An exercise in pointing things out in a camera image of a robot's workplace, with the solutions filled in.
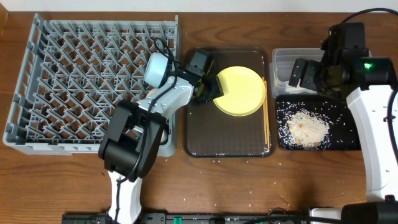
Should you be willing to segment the wooden chopstick left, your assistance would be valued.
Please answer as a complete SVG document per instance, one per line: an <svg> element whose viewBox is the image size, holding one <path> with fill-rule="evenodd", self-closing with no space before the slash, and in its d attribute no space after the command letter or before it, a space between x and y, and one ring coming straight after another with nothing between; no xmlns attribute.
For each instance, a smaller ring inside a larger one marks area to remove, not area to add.
<svg viewBox="0 0 398 224"><path fill-rule="evenodd" d="M264 97L264 102L262 105L263 108L263 121L264 121L264 140L265 144L267 147L269 147L269 123L268 123L268 109L267 109L267 82L265 81L265 78L262 77L262 81L264 82L264 88L265 88L265 97Z"/></svg>

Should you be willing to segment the white crumpled napkin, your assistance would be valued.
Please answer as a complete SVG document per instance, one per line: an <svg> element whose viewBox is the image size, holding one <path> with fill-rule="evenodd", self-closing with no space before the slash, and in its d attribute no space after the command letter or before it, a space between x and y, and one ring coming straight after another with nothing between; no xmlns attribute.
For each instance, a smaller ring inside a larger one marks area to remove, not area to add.
<svg viewBox="0 0 398 224"><path fill-rule="evenodd" d="M285 82L285 92L288 94L316 94L315 91L302 88L299 86L290 86L288 82Z"/></svg>

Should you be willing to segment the yellow round plate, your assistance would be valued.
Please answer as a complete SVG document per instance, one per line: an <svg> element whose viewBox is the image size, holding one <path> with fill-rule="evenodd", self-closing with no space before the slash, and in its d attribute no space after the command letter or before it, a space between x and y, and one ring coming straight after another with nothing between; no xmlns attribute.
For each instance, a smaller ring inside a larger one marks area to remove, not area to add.
<svg viewBox="0 0 398 224"><path fill-rule="evenodd" d="M223 96L215 98L215 105L231 116L247 116L257 111L266 97L264 80L247 67L233 66L217 76Z"/></svg>

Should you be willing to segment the small white cup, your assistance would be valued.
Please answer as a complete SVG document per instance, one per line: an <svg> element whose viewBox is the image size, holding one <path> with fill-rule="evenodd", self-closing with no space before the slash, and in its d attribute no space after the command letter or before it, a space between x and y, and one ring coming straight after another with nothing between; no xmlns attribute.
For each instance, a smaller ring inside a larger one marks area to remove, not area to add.
<svg viewBox="0 0 398 224"><path fill-rule="evenodd" d="M163 130L163 132L162 132L162 136L161 136L161 139L160 139L160 144L161 145L166 144L168 142L168 138L169 138L169 129L165 128Z"/></svg>

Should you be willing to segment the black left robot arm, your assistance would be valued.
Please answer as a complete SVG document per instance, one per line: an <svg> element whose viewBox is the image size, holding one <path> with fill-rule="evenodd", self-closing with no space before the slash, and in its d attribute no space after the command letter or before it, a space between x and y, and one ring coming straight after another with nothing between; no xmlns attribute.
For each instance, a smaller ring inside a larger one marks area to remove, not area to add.
<svg viewBox="0 0 398 224"><path fill-rule="evenodd" d="M98 151L112 184L107 223L134 223L139 217L142 180L157 158L167 120L190 102L223 96L212 54L196 49L186 65L171 70L174 61L173 54L153 53L144 80L155 92L137 102L121 100L110 119Z"/></svg>

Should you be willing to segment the brown serving tray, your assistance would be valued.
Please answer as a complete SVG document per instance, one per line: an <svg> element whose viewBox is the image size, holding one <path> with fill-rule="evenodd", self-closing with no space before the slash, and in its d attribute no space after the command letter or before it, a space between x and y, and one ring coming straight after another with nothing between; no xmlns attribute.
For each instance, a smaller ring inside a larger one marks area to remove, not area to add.
<svg viewBox="0 0 398 224"><path fill-rule="evenodd" d="M219 72L231 66L254 70L269 80L268 55L260 47L202 47L215 58L212 69ZM268 111L273 101L268 100ZM275 113L269 114L271 148L264 140L263 108L248 116L231 116L214 102L189 104L184 108L183 147L196 158L269 157L276 150Z"/></svg>

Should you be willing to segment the black waste tray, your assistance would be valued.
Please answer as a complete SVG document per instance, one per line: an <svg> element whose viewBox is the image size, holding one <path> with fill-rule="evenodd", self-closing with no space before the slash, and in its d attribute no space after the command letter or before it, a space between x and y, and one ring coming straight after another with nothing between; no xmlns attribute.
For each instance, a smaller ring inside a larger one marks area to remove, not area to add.
<svg viewBox="0 0 398 224"><path fill-rule="evenodd" d="M356 151L360 150L358 134L354 119L347 107L347 104L342 101L330 100L328 98L318 95L280 95L276 98L276 103L279 101L289 102L331 102L336 105L344 106L344 116L341 122L339 122L331 133L331 146L326 150L305 150L305 151Z"/></svg>

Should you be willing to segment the clear plastic waste bin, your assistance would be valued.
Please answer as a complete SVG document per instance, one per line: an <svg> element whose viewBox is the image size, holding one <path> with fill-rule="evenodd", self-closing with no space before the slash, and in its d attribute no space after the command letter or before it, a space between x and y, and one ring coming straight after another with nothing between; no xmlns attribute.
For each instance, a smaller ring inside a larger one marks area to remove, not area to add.
<svg viewBox="0 0 398 224"><path fill-rule="evenodd" d="M324 51L318 48L283 48L274 49L270 68L270 86L272 96L290 95L285 92L285 82L289 82L290 75L298 58L320 61Z"/></svg>

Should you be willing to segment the grey plastic dish rack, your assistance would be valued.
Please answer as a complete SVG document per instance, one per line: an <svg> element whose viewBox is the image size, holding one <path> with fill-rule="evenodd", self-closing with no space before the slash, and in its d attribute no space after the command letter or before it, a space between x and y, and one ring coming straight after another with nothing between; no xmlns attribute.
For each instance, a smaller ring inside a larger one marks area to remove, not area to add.
<svg viewBox="0 0 398 224"><path fill-rule="evenodd" d="M138 101L149 57L179 50L178 20L51 20L35 15L3 143L28 155L95 154L116 105Z"/></svg>

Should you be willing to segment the wooden chopstick right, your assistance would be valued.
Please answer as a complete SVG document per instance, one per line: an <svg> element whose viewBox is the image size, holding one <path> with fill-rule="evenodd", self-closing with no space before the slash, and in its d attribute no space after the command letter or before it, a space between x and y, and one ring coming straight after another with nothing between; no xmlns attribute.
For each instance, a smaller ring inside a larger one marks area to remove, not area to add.
<svg viewBox="0 0 398 224"><path fill-rule="evenodd" d="M263 80L265 87L265 98L263 102L263 118L264 118L264 135L267 148L271 148L270 130L269 130L269 111L268 111L268 97L267 97L267 82Z"/></svg>

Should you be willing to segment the light blue bowl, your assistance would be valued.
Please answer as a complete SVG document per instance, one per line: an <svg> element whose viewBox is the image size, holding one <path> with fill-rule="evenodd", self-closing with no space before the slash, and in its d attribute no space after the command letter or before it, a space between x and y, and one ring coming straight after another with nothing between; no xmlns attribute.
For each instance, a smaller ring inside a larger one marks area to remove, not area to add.
<svg viewBox="0 0 398 224"><path fill-rule="evenodd" d="M153 53L147 63L144 81L154 88L159 88L165 78L168 67L168 58L161 53Z"/></svg>

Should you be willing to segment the pile of rice scraps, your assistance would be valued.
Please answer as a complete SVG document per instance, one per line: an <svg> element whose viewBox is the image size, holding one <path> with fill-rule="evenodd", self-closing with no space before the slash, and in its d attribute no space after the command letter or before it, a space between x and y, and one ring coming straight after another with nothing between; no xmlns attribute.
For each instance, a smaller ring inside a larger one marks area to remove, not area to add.
<svg viewBox="0 0 398 224"><path fill-rule="evenodd" d="M331 146L331 130L342 121L344 108L327 101L277 102L277 131L281 148L328 149Z"/></svg>

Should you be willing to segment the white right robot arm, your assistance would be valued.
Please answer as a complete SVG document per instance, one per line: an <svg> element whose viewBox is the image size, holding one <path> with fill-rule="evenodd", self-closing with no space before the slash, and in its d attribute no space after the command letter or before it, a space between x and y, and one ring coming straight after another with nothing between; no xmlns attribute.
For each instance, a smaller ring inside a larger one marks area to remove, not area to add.
<svg viewBox="0 0 398 224"><path fill-rule="evenodd" d="M397 75L391 59L372 57L364 24L331 26L322 59L298 58L290 86L346 100L366 169L366 202L345 205L339 223L397 223Z"/></svg>

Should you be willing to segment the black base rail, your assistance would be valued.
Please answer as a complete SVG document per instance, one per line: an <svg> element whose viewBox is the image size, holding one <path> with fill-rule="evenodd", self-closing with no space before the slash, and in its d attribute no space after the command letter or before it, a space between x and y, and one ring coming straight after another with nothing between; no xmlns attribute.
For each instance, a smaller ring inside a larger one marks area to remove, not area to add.
<svg viewBox="0 0 398 224"><path fill-rule="evenodd" d="M64 214L62 224L109 224L113 221L105 213ZM164 213L144 213L139 215L138 224L278 224L278 223L341 223L334 218L310 217L293 214L250 215L167 215Z"/></svg>

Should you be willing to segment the wooden chopstick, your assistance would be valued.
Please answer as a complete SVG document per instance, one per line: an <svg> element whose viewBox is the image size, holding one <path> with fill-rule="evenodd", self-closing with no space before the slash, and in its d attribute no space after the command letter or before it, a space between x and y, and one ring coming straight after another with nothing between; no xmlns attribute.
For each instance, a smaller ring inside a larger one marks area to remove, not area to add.
<svg viewBox="0 0 398 224"><path fill-rule="evenodd" d="M268 97L267 97L267 82L263 80L265 87L265 98L263 102L263 118L264 118L264 135L267 148L271 148L270 130L269 130L269 111L268 111Z"/></svg>
<svg viewBox="0 0 398 224"><path fill-rule="evenodd" d="M268 109L267 109L267 82L265 81L265 78L262 77L262 81L264 82L264 88L265 88L265 97L264 97L264 102L262 105L263 108L263 121L264 121L264 140L265 144L267 147L269 147L269 123L268 123Z"/></svg>

